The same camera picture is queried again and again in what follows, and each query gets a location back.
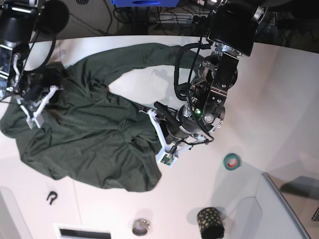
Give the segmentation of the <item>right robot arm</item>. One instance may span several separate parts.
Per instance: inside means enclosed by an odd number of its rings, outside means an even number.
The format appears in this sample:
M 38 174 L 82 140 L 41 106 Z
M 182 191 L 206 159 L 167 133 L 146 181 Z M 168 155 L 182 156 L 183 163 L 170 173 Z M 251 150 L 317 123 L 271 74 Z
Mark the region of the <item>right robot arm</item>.
M 0 99 L 12 97 L 19 105 L 35 107 L 59 85 L 43 79 L 57 34 L 69 19 L 68 7 L 59 0 L 2 0 L 0 2 Z M 25 66 L 38 37 L 51 40 L 44 61 L 34 70 Z

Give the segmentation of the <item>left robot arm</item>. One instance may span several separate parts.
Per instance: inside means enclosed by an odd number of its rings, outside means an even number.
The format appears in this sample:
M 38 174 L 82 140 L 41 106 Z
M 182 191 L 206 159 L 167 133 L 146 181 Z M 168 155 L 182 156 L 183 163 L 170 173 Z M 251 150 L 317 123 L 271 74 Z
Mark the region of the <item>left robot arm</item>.
M 267 7 L 260 0 L 219 0 L 208 16 L 207 43 L 183 46 L 176 57 L 174 91 L 185 102 L 178 110 L 163 110 L 161 129 L 167 143 L 181 142 L 203 131 L 210 136 L 220 127 L 225 116 L 228 90 L 238 77 L 238 57 L 250 56 L 259 24 Z M 211 55 L 200 60 L 197 76 L 179 83 L 183 55 L 191 50 L 214 47 Z

